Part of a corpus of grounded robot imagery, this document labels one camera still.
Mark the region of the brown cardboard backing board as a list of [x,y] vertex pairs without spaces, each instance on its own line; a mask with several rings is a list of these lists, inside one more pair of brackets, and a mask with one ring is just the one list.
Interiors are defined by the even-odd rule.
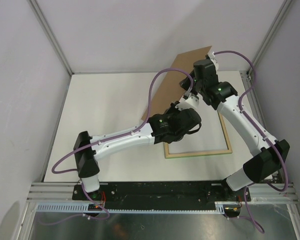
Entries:
[[[202,60],[211,50],[211,46],[198,48],[178,54],[171,67],[190,73],[193,70],[193,63]],[[155,91],[151,100],[150,114],[163,114],[171,103],[174,103],[182,97],[185,90],[180,87],[180,82],[186,78],[186,75],[178,71],[169,71]]]

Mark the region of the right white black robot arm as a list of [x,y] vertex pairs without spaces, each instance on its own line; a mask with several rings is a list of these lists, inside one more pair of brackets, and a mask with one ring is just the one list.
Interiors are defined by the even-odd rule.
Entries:
[[218,63],[206,57],[193,64],[192,79],[180,86],[200,94],[203,101],[226,118],[245,142],[252,158],[242,168],[224,179],[221,196],[232,201],[239,190],[263,181],[274,172],[287,170],[285,160],[290,150],[286,140],[277,140],[246,110],[238,92],[229,82],[219,81]]

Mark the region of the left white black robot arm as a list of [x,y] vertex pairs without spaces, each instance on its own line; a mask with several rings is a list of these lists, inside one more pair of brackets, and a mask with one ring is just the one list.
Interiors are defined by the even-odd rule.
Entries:
[[90,200],[100,196],[98,162],[110,155],[131,147],[180,141],[185,135],[198,132],[202,126],[196,109],[199,98],[193,94],[171,103],[163,114],[154,114],[146,124],[134,132],[128,128],[110,135],[90,136],[81,132],[74,144],[74,157],[78,177],[83,183],[83,194]]

